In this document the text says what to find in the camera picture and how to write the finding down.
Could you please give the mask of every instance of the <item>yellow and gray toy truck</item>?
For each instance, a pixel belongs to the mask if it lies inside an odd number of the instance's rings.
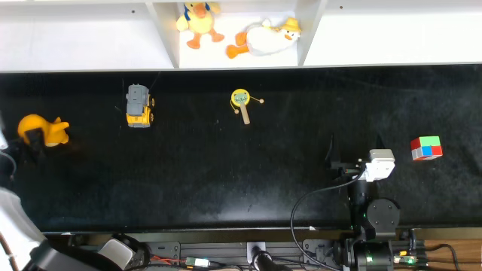
[[[129,86],[127,98],[127,124],[135,128],[147,128],[154,122],[154,98],[149,89],[141,85]]]

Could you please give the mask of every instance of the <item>blue square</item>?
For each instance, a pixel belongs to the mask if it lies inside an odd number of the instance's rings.
[[[432,147],[422,147],[422,154],[423,154],[423,156],[431,156],[432,155]]]

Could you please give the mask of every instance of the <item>black tabletop surface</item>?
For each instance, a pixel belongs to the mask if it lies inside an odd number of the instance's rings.
[[[335,184],[332,133],[347,162],[379,136],[396,167],[375,185],[401,227],[482,226],[481,67],[0,75],[9,140],[27,114],[70,123],[68,144],[41,166],[22,156],[2,186],[46,232],[287,227],[299,197]],[[131,84],[151,88],[151,128],[127,126]],[[248,104],[248,126],[229,104],[237,88],[265,100]],[[419,136],[440,136],[444,156],[412,161]],[[310,197],[296,219],[349,228],[346,189]]]

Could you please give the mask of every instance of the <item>yellow hat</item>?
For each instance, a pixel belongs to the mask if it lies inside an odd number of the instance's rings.
[[[285,25],[281,26],[281,29],[285,29],[285,30],[288,30],[288,31],[294,31],[294,32],[301,32],[301,29],[298,26],[298,20],[296,20],[295,18],[291,18],[291,17],[289,17],[286,20]]]

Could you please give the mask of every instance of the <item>wooden handle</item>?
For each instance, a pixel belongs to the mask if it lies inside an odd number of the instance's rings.
[[[243,116],[244,124],[250,124],[251,122],[249,121],[248,110],[246,109],[244,102],[241,102],[239,107],[241,108],[241,115]]]

